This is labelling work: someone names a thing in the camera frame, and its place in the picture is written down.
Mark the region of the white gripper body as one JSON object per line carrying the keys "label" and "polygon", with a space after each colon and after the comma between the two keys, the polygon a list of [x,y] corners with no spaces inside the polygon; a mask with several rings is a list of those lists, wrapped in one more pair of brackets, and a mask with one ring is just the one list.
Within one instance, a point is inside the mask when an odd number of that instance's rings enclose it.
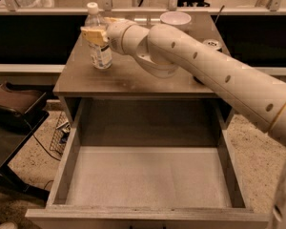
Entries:
{"label": "white gripper body", "polygon": [[123,36],[128,28],[135,25],[131,20],[119,20],[112,22],[107,28],[107,37],[109,45],[114,52],[123,54]]}

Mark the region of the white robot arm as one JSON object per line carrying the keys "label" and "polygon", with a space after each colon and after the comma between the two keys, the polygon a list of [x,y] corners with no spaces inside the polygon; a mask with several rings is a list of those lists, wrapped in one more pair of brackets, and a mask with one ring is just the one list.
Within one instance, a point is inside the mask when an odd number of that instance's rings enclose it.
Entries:
{"label": "white robot arm", "polygon": [[[144,28],[107,18],[102,26],[81,28],[84,38],[131,56],[159,77],[178,67],[191,73],[269,137],[286,147],[286,82],[252,68],[167,24]],[[286,161],[276,188],[267,229],[286,229]]]}

